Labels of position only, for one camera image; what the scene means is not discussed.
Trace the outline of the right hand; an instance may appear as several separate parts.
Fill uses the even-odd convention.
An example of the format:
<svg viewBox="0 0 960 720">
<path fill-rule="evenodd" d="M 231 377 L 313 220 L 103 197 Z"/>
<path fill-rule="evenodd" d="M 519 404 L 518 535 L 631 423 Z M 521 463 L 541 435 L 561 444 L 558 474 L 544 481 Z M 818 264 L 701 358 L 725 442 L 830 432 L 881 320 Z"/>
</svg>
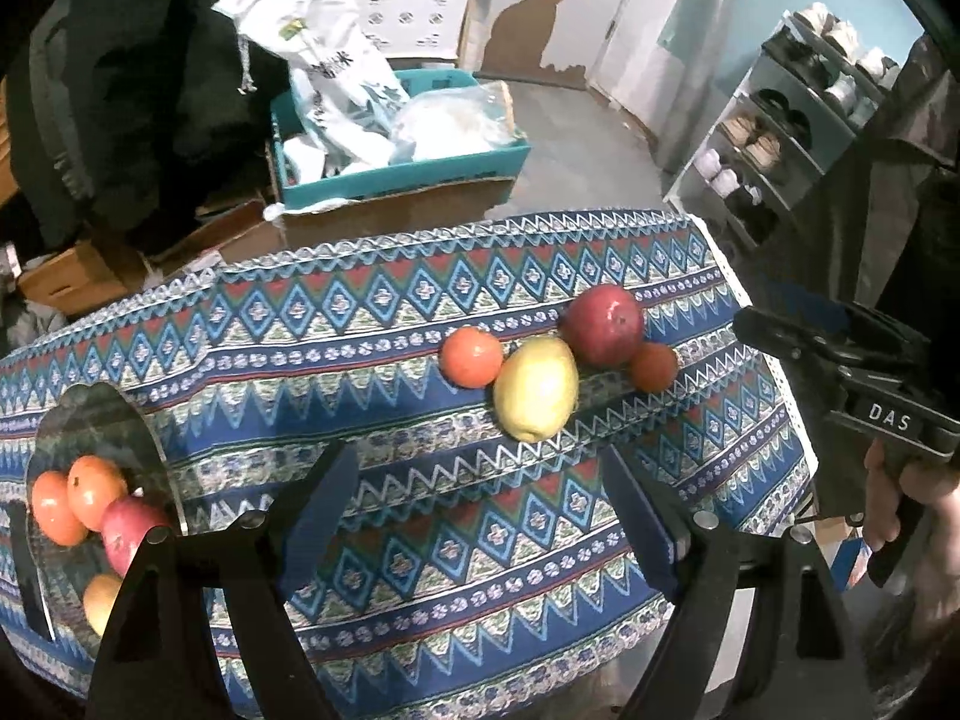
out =
<svg viewBox="0 0 960 720">
<path fill-rule="evenodd" d="M 866 512 L 862 536 L 871 564 L 890 551 L 901 536 L 905 499 L 931 516 L 931 529 L 916 558 L 910 585 L 914 593 L 914 627 L 932 631 L 958 611 L 958 470 L 929 460 L 907 461 L 894 475 L 884 444 L 874 440 L 864 457 Z"/>
</svg>

